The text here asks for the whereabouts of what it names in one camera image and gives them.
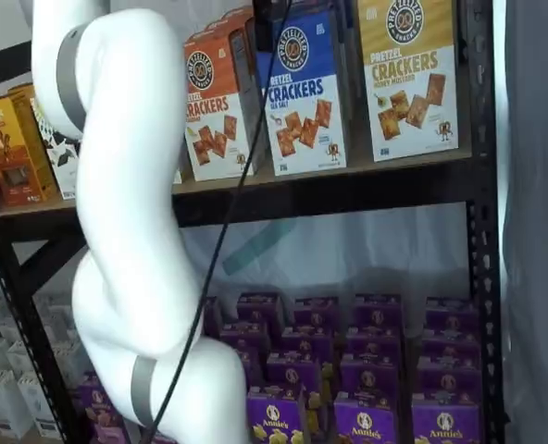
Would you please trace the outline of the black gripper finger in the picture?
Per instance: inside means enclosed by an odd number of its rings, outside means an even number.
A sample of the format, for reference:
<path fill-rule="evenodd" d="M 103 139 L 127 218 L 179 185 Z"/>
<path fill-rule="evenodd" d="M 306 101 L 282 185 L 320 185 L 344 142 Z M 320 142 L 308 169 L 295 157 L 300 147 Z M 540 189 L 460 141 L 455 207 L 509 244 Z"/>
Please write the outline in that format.
<path fill-rule="evenodd" d="M 255 38 L 258 50 L 272 49 L 271 9 L 270 0 L 254 0 Z"/>

